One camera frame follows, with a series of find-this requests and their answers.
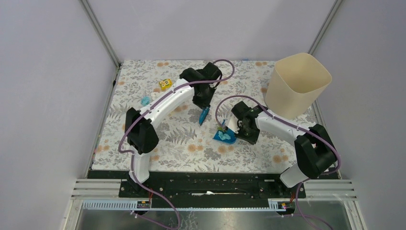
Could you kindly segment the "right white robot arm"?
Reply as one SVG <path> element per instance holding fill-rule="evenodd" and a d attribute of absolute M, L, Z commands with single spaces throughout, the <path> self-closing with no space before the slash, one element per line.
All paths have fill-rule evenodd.
<path fill-rule="evenodd" d="M 256 144 L 261 131 L 269 132 L 294 146 L 297 163 L 281 173 L 275 183 L 275 193 L 287 197 L 294 186 L 315 179 L 338 161 L 335 148 L 326 129 L 319 124 L 302 128 L 291 120 L 277 117 L 262 105 L 248 107 L 239 102 L 232 108 L 227 127 L 238 139 Z"/>

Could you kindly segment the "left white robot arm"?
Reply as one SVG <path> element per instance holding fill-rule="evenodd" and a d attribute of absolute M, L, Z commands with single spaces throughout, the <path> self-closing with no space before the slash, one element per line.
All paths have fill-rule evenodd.
<path fill-rule="evenodd" d="M 210 109 L 210 103 L 216 88 L 211 83 L 221 79 L 221 70 L 212 62 L 202 69 L 188 68 L 180 74 L 180 78 L 169 88 L 168 92 L 159 96 L 150 104 L 136 110 L 130 108 L 125 117 L 125 133 L 119 142 L 130 145 L 132 154 L 129 176 L 133 180 L 130 191 L 137 197 L 148 192 L 150 152 L 158 145 L 157 130 L 162 120 L 175 108 L 191 99 L 193 104 L 202 109 L 199 124 L 202 124 Z"/>

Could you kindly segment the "blue dustpan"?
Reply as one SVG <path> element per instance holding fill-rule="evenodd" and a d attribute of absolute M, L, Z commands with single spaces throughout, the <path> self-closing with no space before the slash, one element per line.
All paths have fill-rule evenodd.
<path fill-rule="evenodd" d="M 217 131 L 213 137 L 214 140 L 226 143 L 234 144 L 237 140 L 235 132 L 225 126 L 226 120 L 224 119 L 221 126 L 217 128 Z"/>

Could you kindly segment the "blue hand brush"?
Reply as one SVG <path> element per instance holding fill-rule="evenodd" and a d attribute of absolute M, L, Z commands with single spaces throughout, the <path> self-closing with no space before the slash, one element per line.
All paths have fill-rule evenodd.
<path fill-rule="evenodd" d="M 210 107 L 206 107 L 202 110 L 200 116 L 199 116 L 199 125 L 202 125 L 207 117 L 207 115 L 209 114 L 210 111 Z"/>

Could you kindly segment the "light blue paper scrap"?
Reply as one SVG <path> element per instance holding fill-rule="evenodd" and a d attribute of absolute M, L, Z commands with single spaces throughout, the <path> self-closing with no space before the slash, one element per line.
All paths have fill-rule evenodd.
<path fill-rule="evenodd" d="M 219 135 L 219 138 L 222 141 L 230 141 L 231 140 L 231 136 L 229 136 L 227 133 L 219 132 L 218 135 Z"/>

